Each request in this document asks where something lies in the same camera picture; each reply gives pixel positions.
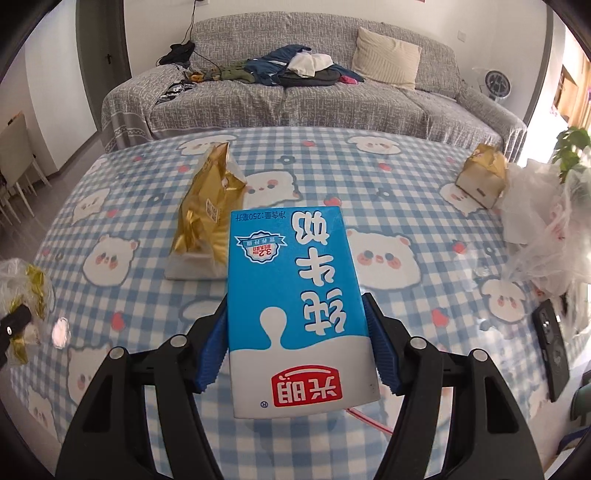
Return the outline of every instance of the white cloth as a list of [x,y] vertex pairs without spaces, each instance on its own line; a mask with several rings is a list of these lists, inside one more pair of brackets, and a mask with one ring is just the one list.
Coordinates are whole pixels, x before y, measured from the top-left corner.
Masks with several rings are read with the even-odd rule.
[[291,59],[287,70],[296,72],[300,77],[313,77],[316,75],[316,72],[327,69],[333,64],[334,62],[330,55],[302,51],[296,53],[295,57]]

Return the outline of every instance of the pink cloth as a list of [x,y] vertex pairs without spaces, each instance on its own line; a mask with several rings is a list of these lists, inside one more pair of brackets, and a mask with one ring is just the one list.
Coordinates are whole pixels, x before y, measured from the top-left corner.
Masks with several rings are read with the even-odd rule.
[[341,83],[350,83],[351,85],[357,85],[359,82],[351,77],[347,77],[346,75],[341,75],[339,81]]

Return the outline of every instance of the brand logo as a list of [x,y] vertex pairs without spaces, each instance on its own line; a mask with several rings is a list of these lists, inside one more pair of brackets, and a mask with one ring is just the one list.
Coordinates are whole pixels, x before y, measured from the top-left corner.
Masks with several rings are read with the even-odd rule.
[[340,400],[339,371],[321,365],[302,365],[279,372],[271,378],[276,407],[310,405]]
[[250,236],[237,236],[237,245],[242,247],[246,257],[255,263],[272,261],[281,247],[287,247],[285,237],[278,233],[256,232]]

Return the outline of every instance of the white wall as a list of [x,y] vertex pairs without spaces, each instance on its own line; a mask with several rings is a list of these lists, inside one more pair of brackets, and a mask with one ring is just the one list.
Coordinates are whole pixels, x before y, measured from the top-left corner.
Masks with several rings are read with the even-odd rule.
[[[172,43],[182,41],[193,1],[124,1],[129,62],[137,75],[153,68]],[[468,81],[493,40],[480,22],[496,18],[494,0],[210,0],[209,5],[197,4],[195,20],[269,10],[339,14],[409,28],[452,47]],[[458,30],[467,34],[465,43],[457,39]]]
[[546,32],[542,0],[496,0],[498,12],[489,68],[509,77],[512,91],[503,106],[523,118],[540,74]]
[[18,52],[0,83],[0,131],[6,128],[8,121],[21,111],[25,115],[29,140],[33,153],[37,156],[37,163],[46,175],[50,175],[57,171],[57,167],[47,149],[35,116],[27,83],[24,49]]
[[57,168],[95,132],[76,43],[76,0],[63,0],[25,43],[37,122]]

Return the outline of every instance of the cushion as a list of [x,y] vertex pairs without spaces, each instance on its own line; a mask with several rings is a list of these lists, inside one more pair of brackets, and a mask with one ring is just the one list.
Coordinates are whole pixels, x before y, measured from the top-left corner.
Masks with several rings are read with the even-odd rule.
[[150,129],[182,135],[197,128],[268,127],[280,124],[283,87],[241,82],[203,82],[152,110]]
[[353,70],[363,77],[414,90],[423,49],[359,27]]
[[427,140],[474,150],[480,143],[502,150],[503,139],[454,100],[431,93],[402,90],[427,115]]
[[[333,62],[350,69],[359,27],[421,47],[417,89],[456,98],[462,79],[453,50],[432,38],[383,22],[330,14],[260,12],[195,22],[191,39],[195,52],[219,65],[260,57],[282,45],[297,43],[308,45],[316,53],[327,53]],[[191,56],[192,68],[211,66],[195,53]]]
[[285,90],[283,125],[358,128],[425,138],[425,113],[383,83],[293,87]]

